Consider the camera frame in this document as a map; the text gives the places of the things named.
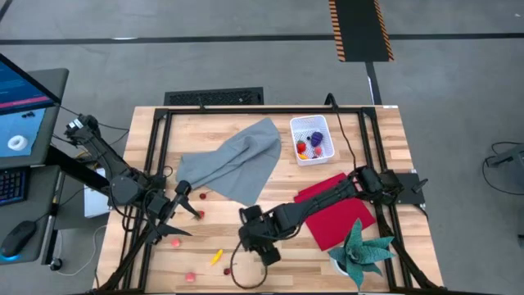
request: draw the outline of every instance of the red towel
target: red towel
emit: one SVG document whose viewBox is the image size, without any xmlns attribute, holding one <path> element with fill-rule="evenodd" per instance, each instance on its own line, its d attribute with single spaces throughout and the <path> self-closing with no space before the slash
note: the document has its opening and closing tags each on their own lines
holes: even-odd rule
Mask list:
<svg viewBox="0 0 524 295">
<path fill-rule="evenodd" d="M 295 197 L 295 202 L 302 202 L 314 197 L 318 193 L 332 188 L 345 177 L 344 173 L 340 173 L 306 188 L 298 193 L 298 196 Z M 320 250 L 324 251 L 344 241 L 357 218 L 362 222 L 362 229 L 375 222 L 375 218 L 369 213 L 368 208 L 362 201 L 351 198 L 313 214 L 305 220 L 305 223 L 308 225 L 315 241 L 317 241 Z"/>
</svg>

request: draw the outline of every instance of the monitor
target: monitor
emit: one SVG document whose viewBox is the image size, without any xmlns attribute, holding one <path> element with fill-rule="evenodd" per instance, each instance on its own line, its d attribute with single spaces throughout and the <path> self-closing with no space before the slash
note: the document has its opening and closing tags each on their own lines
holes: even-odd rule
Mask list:
<svg viewBox="0 0 524 295">
<path fill-rule="evenodd" d="M 0 115 L 59 103 L 60 98 L 0 54 Z"/>
</svg>

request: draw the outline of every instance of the screen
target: screen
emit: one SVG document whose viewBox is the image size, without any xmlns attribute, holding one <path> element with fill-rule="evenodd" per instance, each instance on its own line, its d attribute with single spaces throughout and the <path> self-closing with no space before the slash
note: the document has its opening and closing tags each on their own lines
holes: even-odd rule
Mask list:
<svg viewBox="0 0 524 295">
<path fill-rule="evenodd" d="M 0 61 L 0 111 L 48 107 L 54 101 Z"/>
</svg>

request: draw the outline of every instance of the black keyboard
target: black keyboard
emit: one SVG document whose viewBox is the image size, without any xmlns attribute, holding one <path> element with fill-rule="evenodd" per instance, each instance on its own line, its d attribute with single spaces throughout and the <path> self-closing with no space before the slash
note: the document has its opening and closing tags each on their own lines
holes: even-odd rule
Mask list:
<svg viewBox="0 0 524 295">
<path fill-rule="evenodd" d="M 29 167 L 0 170 L 0 206 L 25 200 Z"/>
<path fill-rule="evenodd" d="M 165 106 L 235 106 L 263 105 L 264 90 L 256 88 L 231 88 L 165 93 Z"/>
</svg>

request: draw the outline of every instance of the artificial plant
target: artificial plant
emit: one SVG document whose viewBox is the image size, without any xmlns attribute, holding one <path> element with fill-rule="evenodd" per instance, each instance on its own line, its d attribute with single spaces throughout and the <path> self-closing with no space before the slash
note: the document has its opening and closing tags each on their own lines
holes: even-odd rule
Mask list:
<svg viewBox="0 0 524 295">
<path fill-rule="evenodd" d="M 329 256 L 346 267 L 346 272 L 357 285 L 364 281 L 364 271 L 382 275 L 375 262 L 392 258 L 395 254 L 386 250 L 393 237 L 362 241 L 362 222 L 357 219 L 344 241 L 344 247 L 329 250 Z"/>
</svg>

